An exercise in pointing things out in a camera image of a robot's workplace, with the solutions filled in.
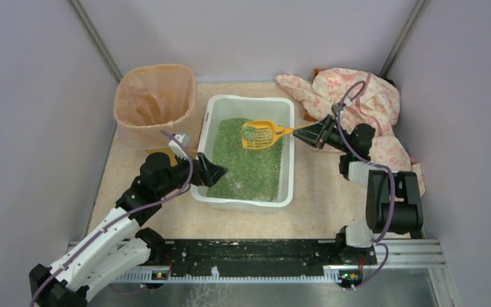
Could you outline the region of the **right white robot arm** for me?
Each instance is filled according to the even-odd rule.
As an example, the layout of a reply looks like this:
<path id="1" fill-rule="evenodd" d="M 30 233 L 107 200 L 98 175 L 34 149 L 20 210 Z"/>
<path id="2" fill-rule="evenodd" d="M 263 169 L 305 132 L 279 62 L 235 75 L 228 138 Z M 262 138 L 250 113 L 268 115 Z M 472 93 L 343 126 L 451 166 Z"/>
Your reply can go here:
<path id="1" fill-rule="evenodd" d="M 383 233 L 405 235 L 423 226 L 423 211 L 417 175 L 412 171 L 388 171 L 370 159 L 375 129 L 365 123 L 351 133 L 338 127 L 337 119 L 323 120 L 296 129 L 293 136 L 322 149 L 329 145 L 341 150 L 339 172 L 345 179 L 366 190 L 365 215 L 355 224 L 344 226 L 336 235 L 336 251 L 343 263 L 372 257 L 373 241 Z"/>

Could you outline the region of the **yellow plastic litter scoop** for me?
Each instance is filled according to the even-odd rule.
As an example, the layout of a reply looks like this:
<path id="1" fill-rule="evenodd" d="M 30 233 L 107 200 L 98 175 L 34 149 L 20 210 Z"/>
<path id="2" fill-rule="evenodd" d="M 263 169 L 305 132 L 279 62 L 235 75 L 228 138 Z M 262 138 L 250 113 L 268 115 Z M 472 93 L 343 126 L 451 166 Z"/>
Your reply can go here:
<path id="1" fill-rule="evenodd" d="M 277 125 L 275 122 L 270 120 L 254 120 L 250 122 L 246 122 L 243 124 L 244 126 L 250 126 L 257 129 L 257 139 L 252 143 L 246 142 L 242 138 L 242 129 L 241 129 L 241 142 L 242 148 L 246 150 L 263 150 L 273 146 L 280 138 L 286 135 L 290 135 L 296 128 L 300 128 L 306 125 L 298 126 L 298 127 L 283 127 Z"/>

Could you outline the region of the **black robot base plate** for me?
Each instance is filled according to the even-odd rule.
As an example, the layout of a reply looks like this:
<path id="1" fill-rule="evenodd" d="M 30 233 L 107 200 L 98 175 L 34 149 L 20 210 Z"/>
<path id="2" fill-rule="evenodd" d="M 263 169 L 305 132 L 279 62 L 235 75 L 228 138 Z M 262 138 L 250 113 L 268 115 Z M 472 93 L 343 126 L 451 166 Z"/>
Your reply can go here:
<path id="1" fill-rule="evenodd" d="M 321 276 L 326 265 L 376 265 L 373 247 L 351 248 L 341 239 L 172 239 L 157 246 L 146 265 L 169 267 L 178 277 Z"/>

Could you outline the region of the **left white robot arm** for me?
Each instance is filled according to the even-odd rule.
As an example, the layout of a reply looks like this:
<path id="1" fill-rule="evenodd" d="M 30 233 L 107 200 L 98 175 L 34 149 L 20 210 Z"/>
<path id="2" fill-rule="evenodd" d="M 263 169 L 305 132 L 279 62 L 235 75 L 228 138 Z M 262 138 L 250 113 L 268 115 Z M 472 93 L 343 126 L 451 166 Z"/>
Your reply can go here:
<path id="1" fill-rule="evenodd" d="M 108 284 L 137 265 L 164 258 L 166 241 L 143 225 L 188 187 L 214 186 L 228 169 L 208 160 L 151 153 L 104 220 L 72 250 L 29 273 L 31 306 L 87 306 Z"/>

